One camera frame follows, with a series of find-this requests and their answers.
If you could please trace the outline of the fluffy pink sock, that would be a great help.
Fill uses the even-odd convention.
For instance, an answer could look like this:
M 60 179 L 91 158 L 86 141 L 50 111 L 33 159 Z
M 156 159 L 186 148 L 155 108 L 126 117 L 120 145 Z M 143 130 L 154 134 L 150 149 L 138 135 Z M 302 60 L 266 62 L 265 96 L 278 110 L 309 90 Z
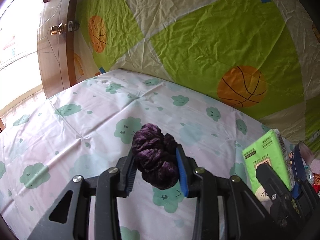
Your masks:
M 314 159 L 315 159 L 315 157 L 314 157 L 314 155 L 313 155 L 313 153 L 312 152 L 308 152 L 307 154 L 306 154 L 306 164 L 307 165 L 311 165 L 311 163 L 314 161 Z

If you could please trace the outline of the green tissue pack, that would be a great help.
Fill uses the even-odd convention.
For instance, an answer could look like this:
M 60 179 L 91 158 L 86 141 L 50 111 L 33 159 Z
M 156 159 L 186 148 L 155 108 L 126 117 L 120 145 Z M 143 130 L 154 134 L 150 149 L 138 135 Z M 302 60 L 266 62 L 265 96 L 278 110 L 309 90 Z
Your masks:
M 245 160 L 251 189 L 262 202 L 269 200 L 263 186 L 256 178 L 256 169 L 261 164 L 270 165 L 282 179 L 289 190 L 293 189 L 295 179 L 292 172 L 289 154 L 286 150 L 283 137 L 277 129 L 271 129 L 257 141 L 242 151 Z

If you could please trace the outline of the purple velvet scrunchie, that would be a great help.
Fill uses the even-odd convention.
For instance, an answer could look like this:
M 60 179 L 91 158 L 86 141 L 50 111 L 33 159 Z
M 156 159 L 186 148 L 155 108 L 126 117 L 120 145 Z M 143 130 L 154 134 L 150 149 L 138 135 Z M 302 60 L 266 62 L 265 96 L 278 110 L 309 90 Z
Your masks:
M 176 158 L 178 143 L 169 133 L 163 134 L 154 124 L 147 123 L 135 133 L 132 154 L 142 178 L 152 186 L 166 190 L 179 180 Z

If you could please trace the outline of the red gold drawstring pouch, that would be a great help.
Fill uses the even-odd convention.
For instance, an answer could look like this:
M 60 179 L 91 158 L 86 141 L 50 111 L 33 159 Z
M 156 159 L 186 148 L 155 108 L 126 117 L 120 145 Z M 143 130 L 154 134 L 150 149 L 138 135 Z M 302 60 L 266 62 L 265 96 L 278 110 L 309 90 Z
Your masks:
M 320 174 L 313 174 L 313 189 L 316 191 L 316 193 L 320 192 Z

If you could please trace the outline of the round metal cookie tin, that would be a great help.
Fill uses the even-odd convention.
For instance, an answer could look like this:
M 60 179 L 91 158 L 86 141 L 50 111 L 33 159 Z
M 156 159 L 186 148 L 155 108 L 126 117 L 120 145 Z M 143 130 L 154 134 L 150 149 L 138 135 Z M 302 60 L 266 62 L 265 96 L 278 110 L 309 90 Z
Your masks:
M 308 152 L 311 152 L 310 148 L 308 148 L 304 142 L 300 141 L 289 153 L 292 172 L 295 179 L 295 185 L 291 191 L 294 198 L 297 198 L 301 192 L 298 180 L 308 182 L 312 186 L 313 174 L 319 174 L 319 159 L 315 158 L 310 166 L 306 164 L 306 154 Z

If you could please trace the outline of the cloud print table cloth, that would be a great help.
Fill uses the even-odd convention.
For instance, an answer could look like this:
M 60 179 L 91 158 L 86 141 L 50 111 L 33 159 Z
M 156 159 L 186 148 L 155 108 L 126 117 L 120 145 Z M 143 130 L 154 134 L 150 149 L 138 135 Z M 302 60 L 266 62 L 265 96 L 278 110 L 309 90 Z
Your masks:
M 82 81 L 7 123 L 1 133 L 1 214 L 19 239 L 76 175 L 100 175 L 157 125 L 216 176 L 248 183 L 242 151 L 268 127 L 224 103 L 144 74 L 114 70 Z

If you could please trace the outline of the green cream sports bedsheet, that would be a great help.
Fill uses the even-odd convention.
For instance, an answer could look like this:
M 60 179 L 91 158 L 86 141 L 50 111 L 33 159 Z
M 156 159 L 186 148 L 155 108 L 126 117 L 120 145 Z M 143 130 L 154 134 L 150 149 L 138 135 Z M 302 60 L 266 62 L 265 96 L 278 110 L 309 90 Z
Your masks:
M 319 152 L 319 0 L 78 0 L 75 16 L 78 81 L 165 79 Z

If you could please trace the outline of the brown wooden door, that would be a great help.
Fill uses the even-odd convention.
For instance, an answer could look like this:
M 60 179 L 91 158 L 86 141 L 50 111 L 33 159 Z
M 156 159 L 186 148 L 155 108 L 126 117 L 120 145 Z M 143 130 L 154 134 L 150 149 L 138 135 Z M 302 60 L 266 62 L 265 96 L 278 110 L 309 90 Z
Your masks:
M 50 0 L 43 3 L 37 35 L 37 56 L 44 94 L 47 98 L 76 84 L 74 32 L 50 35 L 50 28 L 76 21 L 78 0 Z

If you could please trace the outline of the brass door knob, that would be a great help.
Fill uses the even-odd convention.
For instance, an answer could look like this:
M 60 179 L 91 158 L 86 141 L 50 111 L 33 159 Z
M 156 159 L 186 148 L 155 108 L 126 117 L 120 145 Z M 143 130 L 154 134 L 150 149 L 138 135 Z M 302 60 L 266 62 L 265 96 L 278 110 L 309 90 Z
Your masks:
M 80 28 L 80 24 L 76 21 L 68 21 L 67 23 L 60 23 L 50 28 L 50 35 L 62 35 L 66 32 L 74 32 Z

